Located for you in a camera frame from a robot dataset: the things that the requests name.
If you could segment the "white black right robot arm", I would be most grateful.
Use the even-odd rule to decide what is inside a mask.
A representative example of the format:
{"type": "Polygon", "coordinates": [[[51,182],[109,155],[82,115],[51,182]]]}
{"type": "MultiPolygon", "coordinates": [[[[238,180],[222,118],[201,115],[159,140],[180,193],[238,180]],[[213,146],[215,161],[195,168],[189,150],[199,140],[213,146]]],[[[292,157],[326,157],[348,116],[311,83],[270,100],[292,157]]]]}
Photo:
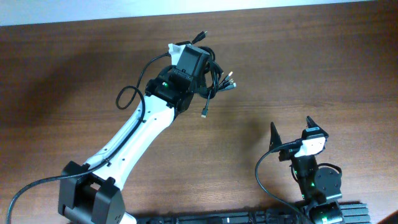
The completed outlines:
{"type": "Polygon", "coordinates": [[[283,143],[274,123],[271,123],[269,151],[277,152],[279,160],[290,161],[290,171],[300,188],[303,201],[295,209],[304,223],[344,223],[338,200],[342,197],[340,167],[319,163],[316,156],[325,150],[329,134],[311,117],[300,138],[283,143]]]}

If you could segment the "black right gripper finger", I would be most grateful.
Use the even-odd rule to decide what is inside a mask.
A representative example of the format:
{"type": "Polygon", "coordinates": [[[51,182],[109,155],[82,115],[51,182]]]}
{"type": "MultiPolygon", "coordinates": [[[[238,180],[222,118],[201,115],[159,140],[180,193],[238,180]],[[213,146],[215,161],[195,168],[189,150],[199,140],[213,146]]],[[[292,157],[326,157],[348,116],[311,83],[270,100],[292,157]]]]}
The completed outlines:
{"type": "Polygon", "coordinates": [[[269,144],[269,151],[272,151],[275,148],[278,148],[279,146],[281,146],[282,141],[281,141],[279,133],[277,132],[274,122],[271,122],[270,128],[271,128],[271,138],[270,138],[270,144],[269,144]]]}
{"type": "Polygon", "coordinates": [[[308,128],[316,128],[316,127],[318,127],[318,124],[316,122],[314,122],[314,120],[310,116],[306,117],[306,122],[307,122],[307,127],[308,128]]]}

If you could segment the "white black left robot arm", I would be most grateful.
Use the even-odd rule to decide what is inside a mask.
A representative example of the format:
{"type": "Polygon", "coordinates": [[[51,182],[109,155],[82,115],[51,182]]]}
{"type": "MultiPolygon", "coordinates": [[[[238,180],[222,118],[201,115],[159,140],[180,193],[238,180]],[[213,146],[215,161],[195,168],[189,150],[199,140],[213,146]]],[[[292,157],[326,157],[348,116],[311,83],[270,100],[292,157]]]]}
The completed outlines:
{"type": "Polygon", "coordinates": [[[73,223],[136,223],[122,190],[134,166],[154,139],[188,109],[194,95],[212,98],[217,77],[208,47],[169,44],[171,64],[149,80],[140,103],[115,136],[84,164],[69,162],[62,171],[58,213],[73,223]]]}

